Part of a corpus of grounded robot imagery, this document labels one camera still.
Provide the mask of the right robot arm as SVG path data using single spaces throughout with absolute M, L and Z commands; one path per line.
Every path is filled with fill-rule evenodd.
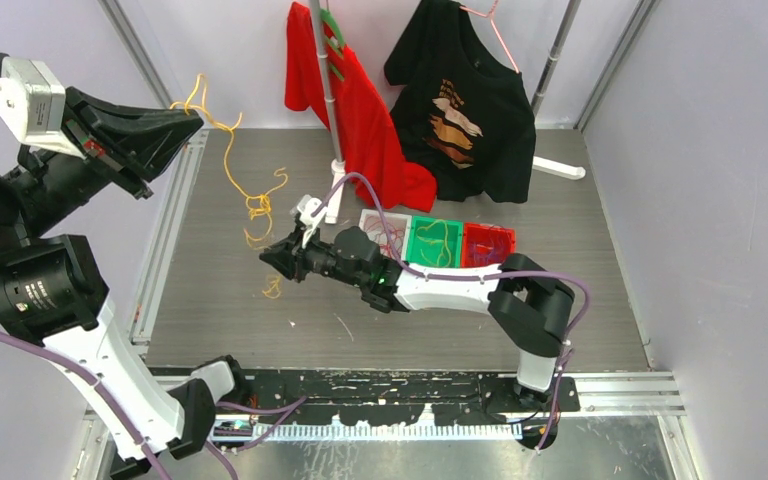
M 537 411 L 554 396 L 575 294 L 523 254 L 484 267 L 412 266 L 383 254 L 358 227 L 325 242 L 317 231 L 299 226 L 259 258 L 288 280 L 316 274 L 353 286 L 381 313 L 445 309 L 489 316 L 518 350 L 518 403 Z

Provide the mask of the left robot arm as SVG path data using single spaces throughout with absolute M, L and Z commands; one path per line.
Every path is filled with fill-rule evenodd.
M 137 199 L 203 125 L 184 109 L 115 105 L 65 91 L 61 130 L 74 154 L 22 147 L 0 174 L 0 342 L 56 366 L 104 421 L 116 479 L 160 471 L 209 447 L 216 406 L 245 409 L 251 385 L 230 356 L 165 389 L 117 323 L 88 239 L 54 226 L 109 185 Z

